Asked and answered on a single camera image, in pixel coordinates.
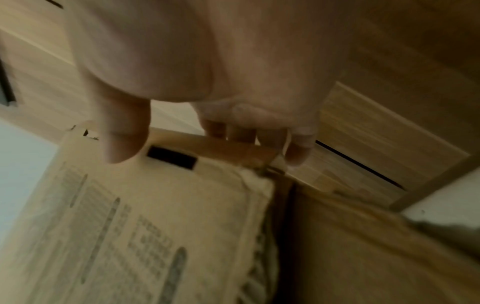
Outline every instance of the wooden floor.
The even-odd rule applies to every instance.
[[[289,174],[388,206],[480,149],[480,6],[421,2],[365,2],[345,72],[320,116],[318,140],[339,153],[318,145]],[[0,118],[55,143],[89,118],[63,22],[63,11],[44,0],[0,2],[0,58],[17,97]],[[202,133],[187,104],[153,102],[152,125]]]

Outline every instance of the finger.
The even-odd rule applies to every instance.
[[[137,98],[82,71],[104,158],[119,163],[138,153],[149,135],[150,100]]]
[[[291,128],[291,141],[286,150],[285,160],[290,166],[300,166],[308,158],[315,146],[317,125]]]
[[[226,137],[228,140],[243,143],[255,143],[257,131],[255,129],[244,129],[237,126],[228,125],[226,128]]]
[[[206,136],[225,139],[227,127],[224,123],[214,122],[202,117],[198,117],[201,127],[205,131]]]
[[[287,141],[287,130],[257,130],[256,136],[262,146],[282,151]]]

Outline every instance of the human hand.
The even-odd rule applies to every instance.
[[[208,136],[281,149],[315,144],[348,51],[353,0],[76,0],[71,46],[106,160],[134,156],[150,100],[191,102]]]

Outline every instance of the cardboard box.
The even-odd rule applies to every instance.
[[[480,303],[473,251],[284,170],[275,151],[164,130],[108,165],[77,126],[2,247],[1,302]]]

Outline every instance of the white surface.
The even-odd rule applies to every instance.
[[[0,121],[0,244],[57,146]]]
[[[413,220],[480,227],[480,168],[437,190],[403,214]]]

